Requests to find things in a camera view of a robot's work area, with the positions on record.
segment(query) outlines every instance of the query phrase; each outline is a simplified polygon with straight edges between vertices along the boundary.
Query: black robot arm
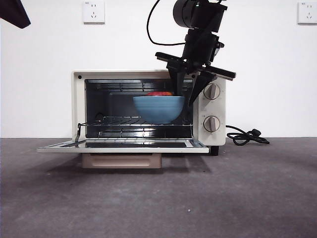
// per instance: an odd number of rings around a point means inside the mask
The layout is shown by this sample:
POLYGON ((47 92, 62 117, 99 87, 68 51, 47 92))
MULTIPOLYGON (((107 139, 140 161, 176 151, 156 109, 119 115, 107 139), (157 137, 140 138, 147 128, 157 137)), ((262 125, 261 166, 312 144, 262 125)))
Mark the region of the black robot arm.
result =
POLYGON ((236 77, 234 72, 211 66, 219 49, 224 47, 219 37, 213 34, 219 31, 223 14, 227 10, 227 7, 220 3, 221 0, 216 3, 208 0, 178 0, 173 10, 174 20, 178 25, 189 28, 183 55, 175 57, 156 53, 159 60, 167 62, 175 96, 182 95, 185 75, 197 73, 189 105, 193 104, 201 91, 218 77, 228 80, 236 77))

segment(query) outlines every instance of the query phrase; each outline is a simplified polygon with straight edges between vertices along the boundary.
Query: oven control panel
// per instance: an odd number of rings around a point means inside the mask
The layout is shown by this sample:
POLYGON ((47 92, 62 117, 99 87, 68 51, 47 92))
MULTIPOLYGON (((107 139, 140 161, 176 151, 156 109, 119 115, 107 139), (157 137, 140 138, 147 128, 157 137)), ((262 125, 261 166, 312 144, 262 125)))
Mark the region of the oven control panel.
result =
POLYGON ((226 140, 226 80, 217 79, 199 95, 198 140, 206 146, 221 146, 226 140))

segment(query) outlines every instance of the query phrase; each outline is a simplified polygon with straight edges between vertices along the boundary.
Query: oven side panel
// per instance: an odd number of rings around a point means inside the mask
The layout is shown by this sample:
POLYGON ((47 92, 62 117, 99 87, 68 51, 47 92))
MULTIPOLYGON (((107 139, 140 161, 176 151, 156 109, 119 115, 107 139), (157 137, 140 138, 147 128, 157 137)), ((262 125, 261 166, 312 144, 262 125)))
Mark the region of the oven side panel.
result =
POLYGON ((196 107, 198 107, 197 139, 206 146, 222 146, 226 143, 226 80, 219 78, 213 83, 220 89, 218 98, 210 100, 205 97, 204 93, 201 93, 196 102, 196 107), (204 122, 208 117, 215 117, 219 120, 217 131, 209 132, 205 129, 204 122))

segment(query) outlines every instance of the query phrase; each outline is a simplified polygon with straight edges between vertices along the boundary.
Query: cream oven body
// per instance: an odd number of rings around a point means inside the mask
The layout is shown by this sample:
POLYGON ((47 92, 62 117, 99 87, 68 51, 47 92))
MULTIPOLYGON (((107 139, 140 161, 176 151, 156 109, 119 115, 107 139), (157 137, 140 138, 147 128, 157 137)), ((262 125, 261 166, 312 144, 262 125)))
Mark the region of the cream oven body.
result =
MULTIPOLYGON (((194 75, 183 86, 189 97, 194 75)), ((134 96, 171 91, 167 70, 74 71, 72 140, 39 148, 44 153, 85 155, 161 153, 208 154, 225 144, 226 82, 217 79, 205 88, 191 108, 169 125, 151 125, 139 117, 134 96)))

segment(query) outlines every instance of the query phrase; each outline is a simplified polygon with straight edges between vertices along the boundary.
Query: blue bowl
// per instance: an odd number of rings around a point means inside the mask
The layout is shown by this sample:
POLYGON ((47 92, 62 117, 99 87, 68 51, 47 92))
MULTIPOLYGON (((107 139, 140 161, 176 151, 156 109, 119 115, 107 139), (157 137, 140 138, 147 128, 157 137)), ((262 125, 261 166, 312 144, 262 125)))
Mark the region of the blue bowl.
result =
POLYGON ((185 97, 145 96, 133 97, 140 116, 150 124, 169 124, 181 114, 185 97))

